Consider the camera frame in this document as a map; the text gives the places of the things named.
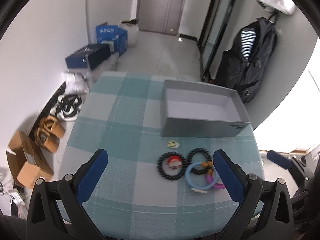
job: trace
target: orange slipper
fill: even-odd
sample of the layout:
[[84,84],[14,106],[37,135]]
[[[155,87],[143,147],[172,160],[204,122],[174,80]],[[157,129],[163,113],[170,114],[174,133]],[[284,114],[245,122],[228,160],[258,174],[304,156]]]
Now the orange slipper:
[[51,153],[55,153],[58,150],[59,144],[55,142],[52,138],[52,135],[42,127],[38,127],[35,130],[35,139],[35,143],[37,145]]
[[60,125],[58,119],[52,115],[42,118],[39,122],[39,126],[43,127],[59,139],[61,139],[66,132],[66,130]]

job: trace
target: shoebox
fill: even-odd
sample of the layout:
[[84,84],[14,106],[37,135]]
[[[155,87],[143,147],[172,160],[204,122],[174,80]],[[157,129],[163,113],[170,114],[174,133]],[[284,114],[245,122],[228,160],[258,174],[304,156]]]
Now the shoebox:
[[199,82],[165,80],[160,113],[165,137],[234,137],[250,124],[237,91]]
[[49,181],[53,171],[40,147],[23,132],[17,131],[9,142],[7,160],[14,182],[33,188],[39,178]]
[[108,44],[112,53],[118,52],[119,56],[128,49],[128,32],[118,25],[104,23],[96,27],[97,43]]
[[87,68],[94,70],[110,57],[110,47],[104,44],[89,44],[66,57],[68,69]]

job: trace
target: table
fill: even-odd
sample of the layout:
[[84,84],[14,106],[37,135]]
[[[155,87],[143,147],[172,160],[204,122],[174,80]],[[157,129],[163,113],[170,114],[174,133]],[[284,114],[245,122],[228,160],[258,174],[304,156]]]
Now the table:
[[[71,132],[59,179],[74,173],[103,148],[109,163],[83,207],[102,234],[120,239],[191,239],[220,231],[235,209],[225,189],[193,192],[185,178],[163,179],[156,162],[165,152],[187,157],[197,147],[223,149],[246,173],[264,178],[249,125],[234,138],[161,137],[160,100],[165,77],[104,72],[93,86]],[[168,140],[180,143],[176,150]],[[205,176],[193,181],[206,184]],[[64,219],[68,216],[61,211]]]

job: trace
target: black spiral hair tie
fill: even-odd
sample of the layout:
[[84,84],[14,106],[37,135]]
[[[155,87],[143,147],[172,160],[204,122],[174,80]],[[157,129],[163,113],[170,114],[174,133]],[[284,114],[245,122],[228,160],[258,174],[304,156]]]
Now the black spiral hair tie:
[[[177,174],[177,175],[169,175],[167,173],[164,172],[163,170],[163,167],[162,167],[162,164],[164,162],[165,159],[171,157],[171,156],[177,156],[181,159],[181,162],[182,162],[182,168],[181,168],[181,171]],[[178,179],[181,179],[184,175],[184,173],[186,172],[186,168],[188,167],[188,163],[187,161],[185,160],[185,158],[181,155],[181,154],[178,154],[176,152],[168,152],[168,153],[165,153],[163,155],[160,156],[160,158],[158,159],[158,171],[160,173],[160,175],[165,178],[165,179],[168,179],[168,180],[178,180]]]
[[[191,164],[193,156],[196,153],[202,153],[207,162],[211,162],[212,161],[212,157],[211,157],[211,155],[209,154],[209,152],[206,149],[204,149],[204,148],[196,148],[196,149],[193,149],[188,155],[188,158],[187,158],[188,166]],[[196,175],[203,175],[203,174],[206,174],[208,170],[209,170],[209,167],[204,168],[202,170],[198,170],[196,168],[192,168],[191,172],[196,174]]]

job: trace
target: blue ring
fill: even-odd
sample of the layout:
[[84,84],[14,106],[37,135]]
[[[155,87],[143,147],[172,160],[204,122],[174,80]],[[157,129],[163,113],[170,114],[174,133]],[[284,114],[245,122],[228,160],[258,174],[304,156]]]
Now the blue ring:
[[213,172],[214,172],[214,180],[211,184],[207,185],[207,186],[197,186],[196,184],[194,184],[191,180],[190,180],[190,171],[192,168],[194,168],[195,166],[200,166],[201,162],[196,162],[196,163],[192,163],[188,166],[188,168],[186,169],[186,180],[187,180],[187,183],[190,187],[193,187],[193,188],[197,188],[197,189],[201,189],[201,190],[206,190],[206,189],[209,189],[211,187],[214,186],[214,184],[216,184],[218,182],[218,179],[220,178],[216,169],[213,169]]

